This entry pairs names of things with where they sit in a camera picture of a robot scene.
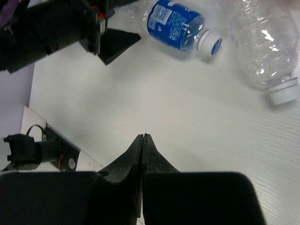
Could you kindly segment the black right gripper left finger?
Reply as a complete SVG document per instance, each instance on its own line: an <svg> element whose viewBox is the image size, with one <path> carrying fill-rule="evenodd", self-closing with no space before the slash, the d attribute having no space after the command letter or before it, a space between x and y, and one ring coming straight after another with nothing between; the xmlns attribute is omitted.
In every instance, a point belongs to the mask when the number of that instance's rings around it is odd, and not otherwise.
<svg viewBox="0 0 300 225"><path fill-rule="evenodd" d="M99 172L4 172L3 225L134 225L141 214L143 136Z"/></svg>

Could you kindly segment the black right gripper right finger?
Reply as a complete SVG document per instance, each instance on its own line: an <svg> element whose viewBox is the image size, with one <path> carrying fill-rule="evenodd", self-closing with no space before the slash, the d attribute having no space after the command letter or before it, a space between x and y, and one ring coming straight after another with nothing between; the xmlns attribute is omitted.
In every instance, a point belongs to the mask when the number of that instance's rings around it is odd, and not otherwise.
<svg viewBox="0 0 300 225"><path fill-rule="evenodd" d="M142 208L147 225L264 225L255 189L239 172L180 172L142 144Z"/></svg>

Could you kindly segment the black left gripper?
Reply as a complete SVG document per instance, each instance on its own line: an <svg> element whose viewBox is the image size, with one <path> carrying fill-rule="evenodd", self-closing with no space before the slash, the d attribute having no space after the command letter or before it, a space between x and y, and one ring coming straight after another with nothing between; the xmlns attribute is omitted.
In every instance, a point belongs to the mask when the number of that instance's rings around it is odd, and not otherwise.
<svg viewBox="0 0 300 225"><path fill-rule="evenodd" d="M98 0L48 0L29 7L18 2L12 18L0 29L0 69L14 73L75 42L109 65L141 40L137 33L107 29Z"/></svg>

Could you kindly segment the clear bottle blue label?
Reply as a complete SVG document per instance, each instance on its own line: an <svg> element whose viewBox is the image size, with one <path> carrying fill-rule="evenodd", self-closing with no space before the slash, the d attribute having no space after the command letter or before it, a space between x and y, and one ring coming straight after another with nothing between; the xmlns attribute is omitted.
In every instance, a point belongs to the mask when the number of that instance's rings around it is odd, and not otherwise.
<svg viewBox="0 0 300 225"><path fill-rule="evenodd" d="M115 11L126 20L129 31L181 52L210 58L222 45L220 33L207 28L203 14L174 0L137 0Z"/></svg>

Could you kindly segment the crushed clear bottle white cap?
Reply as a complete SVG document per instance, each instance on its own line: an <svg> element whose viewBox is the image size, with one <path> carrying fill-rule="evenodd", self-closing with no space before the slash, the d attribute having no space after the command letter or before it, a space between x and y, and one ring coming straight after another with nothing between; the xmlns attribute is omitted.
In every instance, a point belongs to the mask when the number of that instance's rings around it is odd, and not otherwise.
<svg viewBox="0 0 300 225"><path fill-rule="evenodd" d="M247 81L263 90L274 105L300 97L293 75L298 63L300 34L280 0L218 0L223 24Z"/></svg>

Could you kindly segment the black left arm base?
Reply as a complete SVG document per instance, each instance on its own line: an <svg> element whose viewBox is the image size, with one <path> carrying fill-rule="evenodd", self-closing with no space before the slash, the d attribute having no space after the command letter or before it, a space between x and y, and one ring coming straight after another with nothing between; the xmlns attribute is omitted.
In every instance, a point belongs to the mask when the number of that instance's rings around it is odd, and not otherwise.
<svg viewBox="0 0 300 225"><path fill-rule="evenodd" d="M36 142L30 136L31 130L37 127L41 130L42 140ZM31 171L42 163L50 163L59 171L75 171L80 149L61 136L50 126L32 125L26 134L9 135L3 139L8 143L10 154L6 171Z"/></svg>

